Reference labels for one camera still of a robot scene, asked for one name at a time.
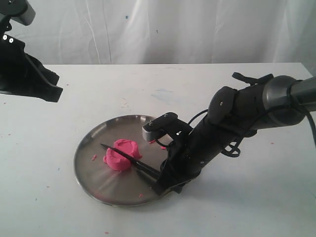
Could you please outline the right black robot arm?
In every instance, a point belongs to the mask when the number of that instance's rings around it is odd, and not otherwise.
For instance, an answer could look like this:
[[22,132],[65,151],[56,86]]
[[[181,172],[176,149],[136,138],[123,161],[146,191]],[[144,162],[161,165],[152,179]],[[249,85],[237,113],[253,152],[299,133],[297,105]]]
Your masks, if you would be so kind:
[[233,76],[248,86],[240,90],[225,86],[217,91],[205,117],[195,127],[173,113],[153,121],[154,128],[172,138],[153,186],[158,195],[167,190],[181,191],[218,154],[237,157],[243,138],[254,136],[260,129],[296,125],[316,109],[315,78]]

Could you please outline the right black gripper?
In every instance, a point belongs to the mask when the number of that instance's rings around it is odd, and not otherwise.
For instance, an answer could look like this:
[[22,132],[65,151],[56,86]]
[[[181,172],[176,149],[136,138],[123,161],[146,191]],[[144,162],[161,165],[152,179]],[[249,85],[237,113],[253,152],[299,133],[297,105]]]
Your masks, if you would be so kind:
[[167,159],[161,164],[161,173],[153,184],[153,191],[158,196],[170,191],[180,194],[183,187],[201,173],[187,169],[187,160],[191,159],[187,152],[181,153],[176,146],[169,146],[166,150]]

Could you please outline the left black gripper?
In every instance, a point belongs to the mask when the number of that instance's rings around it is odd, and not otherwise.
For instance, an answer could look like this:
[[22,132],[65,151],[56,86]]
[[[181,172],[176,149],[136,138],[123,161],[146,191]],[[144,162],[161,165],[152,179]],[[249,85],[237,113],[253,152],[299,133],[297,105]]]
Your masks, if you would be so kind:
[[3,16],[0,20],[0,92],[57,103],[63,92],[57,85],[60,77],[25,53],[25,43],[6,33],[11,29],[10,17]]

